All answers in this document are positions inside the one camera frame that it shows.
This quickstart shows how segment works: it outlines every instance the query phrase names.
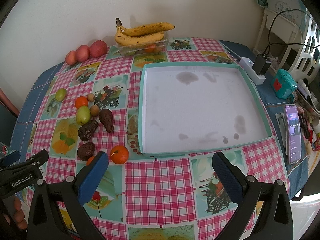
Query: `white tray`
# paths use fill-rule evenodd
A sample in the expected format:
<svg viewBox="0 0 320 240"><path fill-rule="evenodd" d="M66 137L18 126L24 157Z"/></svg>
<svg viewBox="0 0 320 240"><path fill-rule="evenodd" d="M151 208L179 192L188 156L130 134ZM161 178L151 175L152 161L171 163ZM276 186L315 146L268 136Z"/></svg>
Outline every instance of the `white tray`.
<svg viewBox="0 0 320 240"><path fill-rule="evenodd" d="M238 65L168 62L145 65L138 140L149 156L232 148L270 137L254 85Z"/></svg>

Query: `metal screw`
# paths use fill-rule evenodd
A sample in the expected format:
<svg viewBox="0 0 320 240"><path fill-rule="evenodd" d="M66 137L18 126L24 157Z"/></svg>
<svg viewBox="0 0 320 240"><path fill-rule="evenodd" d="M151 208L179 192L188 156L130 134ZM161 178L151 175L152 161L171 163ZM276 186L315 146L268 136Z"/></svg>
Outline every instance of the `metal screw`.
<svg viewBox="0 0 320 240"><path fill-rule="evenodd" d="M43 179L38 179L37 180L37 185L41 186L43 184L44 180Z"/></svg>
<svg viewBox="0 0 320 240"><path fill-rule="evenodd" d="M256 178L254 176L247 176L247 180L250 181L250 182L254 182L256 180Z"/></svg>
<svg viewBox="0 0 320 240"><path fill-rule="evenodd" d="M280 179L277 179L277 184L280 185L280 186L282 186L282 185L283 185L283 181L280 180Z"/></svg>
<svg viewBox="0 0 320 240"><path fill-rule="evenodd" d="M68 176L68 177L66 178L66 181L67 181L67 182L73 182L74 179L75 179L74 176Z"/></svg>

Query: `power adapter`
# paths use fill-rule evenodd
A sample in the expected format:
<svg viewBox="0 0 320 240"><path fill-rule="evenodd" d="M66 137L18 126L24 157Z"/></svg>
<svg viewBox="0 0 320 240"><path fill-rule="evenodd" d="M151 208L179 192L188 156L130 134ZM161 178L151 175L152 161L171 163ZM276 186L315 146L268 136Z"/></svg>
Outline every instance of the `power adapter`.
<svg viewBox="0 0 320 240"><path fill-rule="evenodd" d="M260 76L267 72L270 65L271 61L269 59L265 59L261 54L258 54L253 63L252 69Z"/></svg>

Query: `banana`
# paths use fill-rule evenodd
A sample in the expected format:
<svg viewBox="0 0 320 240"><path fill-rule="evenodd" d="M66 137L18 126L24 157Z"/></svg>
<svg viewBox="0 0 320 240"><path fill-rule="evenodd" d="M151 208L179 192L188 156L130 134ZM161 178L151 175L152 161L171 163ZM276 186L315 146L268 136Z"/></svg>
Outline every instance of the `banana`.
<svg viewBox="0 0 320 240"><path fill-rule="evenodd" d="M153 33L149 35L144 35L140 37L131 37L126 35L120 28L121 21L119 18L116 18L117 23L117 33L115 35L115 41L121 46L130 46L130 45L140 45L149 42L160 41L163 39L163 32Z"/></svg>
<svg viewBox="0 0 320 240"><path fill-rule="evenodd" d="M132 29L126 29L122 25L120 26L120 28L124 31L126 35L137 37L137 36L147 35L150 33L169 31L174 29L175 26L170 23L151 23L151 24L142 25Z"/></svg>

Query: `human hand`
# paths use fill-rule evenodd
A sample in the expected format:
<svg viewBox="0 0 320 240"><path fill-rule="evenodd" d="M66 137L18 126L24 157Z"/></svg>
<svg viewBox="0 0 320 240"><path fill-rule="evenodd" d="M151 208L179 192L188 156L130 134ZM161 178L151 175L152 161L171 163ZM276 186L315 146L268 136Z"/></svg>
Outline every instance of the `human hand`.
<svg viewBox="0 0 320 240"><path fill-rule="evenodd" d="M13 214L13 219L17 221L17 226L20 229L27 229L28 224L26 222L26 220L24 219L24 213L21 210L21 201L18 197L15 197L14 202L13 202L13 206L16 210L16 212ZM7 222L10 224L10 219L6 214L3 214L4 218L7 220Z"/></svg>

